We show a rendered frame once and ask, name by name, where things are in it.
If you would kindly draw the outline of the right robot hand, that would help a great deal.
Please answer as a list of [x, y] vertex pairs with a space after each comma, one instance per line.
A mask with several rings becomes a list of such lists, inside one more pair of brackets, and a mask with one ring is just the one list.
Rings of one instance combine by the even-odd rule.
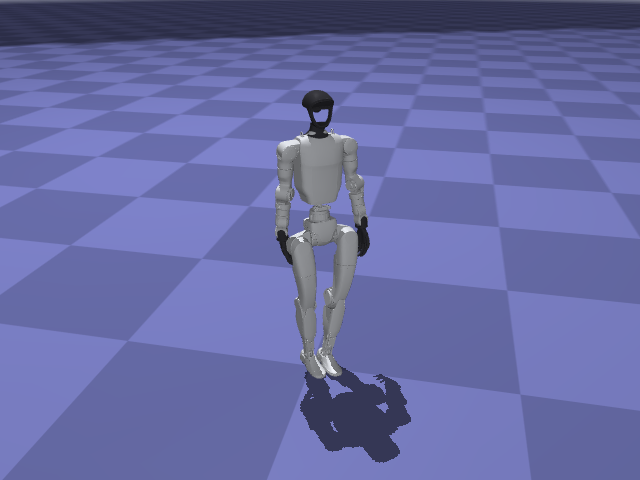
[[286, 241], [288, 240], [288, 235], [286, 237], [285, 231], [283, 230], [279, 230], [277, 232], [277, 236], [278, 238], [277, 241], [279, 241], [280, 243], [280, 247], [282, 250], [283, 255], [286, 257], [286, 260], [289, 264], [293, 265], [293, 261], [292, 261], [292, 255], [290, 255], [287, 251], [287, 247], [286, 247]]

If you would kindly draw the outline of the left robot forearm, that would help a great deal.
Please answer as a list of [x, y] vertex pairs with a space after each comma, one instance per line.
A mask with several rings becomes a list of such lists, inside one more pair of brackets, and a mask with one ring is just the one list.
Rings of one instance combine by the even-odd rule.
[[352, 212], [354, 215], [354, 223], [361, 226], [361, 218], [367, 217], [366, 208], [364, 203], [364, 186], [356, 192], [349, 192], [349, 198], [351, 199]]

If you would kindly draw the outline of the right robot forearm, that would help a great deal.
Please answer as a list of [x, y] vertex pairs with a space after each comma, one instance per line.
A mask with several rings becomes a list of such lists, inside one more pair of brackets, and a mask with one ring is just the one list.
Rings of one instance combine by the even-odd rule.
[[[279, 185], [278, 185], [279, 186]], [[276, 188], [277, 190], [277, 188]], [[289, 210], [291, 208], [291, 203], [286, 201], [281, 201], [276, 199], [276, 191], [275, 191], [275, 208], [276, 208], [276, 217], [275, 217], [275, 235], [277, 236], [277, 232], [279, 230], [285, 231], [286, 237], [288, 235], [288, 225], [289, 225]]]

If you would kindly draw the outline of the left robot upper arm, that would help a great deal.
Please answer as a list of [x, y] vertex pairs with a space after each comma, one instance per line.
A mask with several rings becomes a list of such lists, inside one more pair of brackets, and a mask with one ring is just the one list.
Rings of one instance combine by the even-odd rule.
[[358, 167], [357, 161], [357, 142], [346, 135], [339, 135], [344, 143], [343, 169], [345, 173], [346, 188], [351, 192], [356, 192], [364, 186], [364, 179], [356, 173]]

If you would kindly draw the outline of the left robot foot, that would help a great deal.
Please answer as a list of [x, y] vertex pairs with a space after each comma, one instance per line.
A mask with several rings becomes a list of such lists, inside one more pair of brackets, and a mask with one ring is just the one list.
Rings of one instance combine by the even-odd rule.
[[341, 367], [336, 362], [334, 356], [332, 354], [328, 354], [328, 350], [327, 350], [327, 355], [325, 357], [322, 354], [322, 347], [319, 348], [317, 351], [316, 357], [329, 375], [335, 376], [335, 377], [342, 375]]

